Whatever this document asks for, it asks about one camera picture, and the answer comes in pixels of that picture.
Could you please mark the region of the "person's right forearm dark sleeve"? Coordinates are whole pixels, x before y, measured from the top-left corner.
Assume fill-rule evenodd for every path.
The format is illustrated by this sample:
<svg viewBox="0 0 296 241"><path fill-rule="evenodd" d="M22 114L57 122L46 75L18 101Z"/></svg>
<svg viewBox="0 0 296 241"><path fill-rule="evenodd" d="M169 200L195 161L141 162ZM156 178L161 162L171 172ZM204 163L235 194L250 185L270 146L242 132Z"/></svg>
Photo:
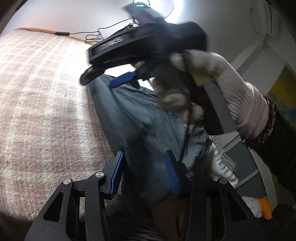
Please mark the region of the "person's right forearm dark sleeve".
<svg viewBox="0 0 296 241"><path fill-rule="evenodd" d="M295 129L285 120L272 100L268 105L268 121L256 138L242 136L247 147L254 150L287 189L295 188Z"/></svg>

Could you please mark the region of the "right gloved hand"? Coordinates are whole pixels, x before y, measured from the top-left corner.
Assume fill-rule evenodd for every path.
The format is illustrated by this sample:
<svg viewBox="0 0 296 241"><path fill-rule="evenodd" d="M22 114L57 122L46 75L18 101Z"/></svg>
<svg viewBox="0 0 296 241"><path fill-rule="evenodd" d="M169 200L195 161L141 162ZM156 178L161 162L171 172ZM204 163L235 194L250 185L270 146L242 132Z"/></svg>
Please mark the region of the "right gloved hand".
<svg viewBox="0 0 296 241"><path fill-rule="evenodd" d="M216 53L172 54L155 74L159 105L187 125L201 123L211 135L237 131L253 140L268 123L269 106L262 94Z"/></svg>

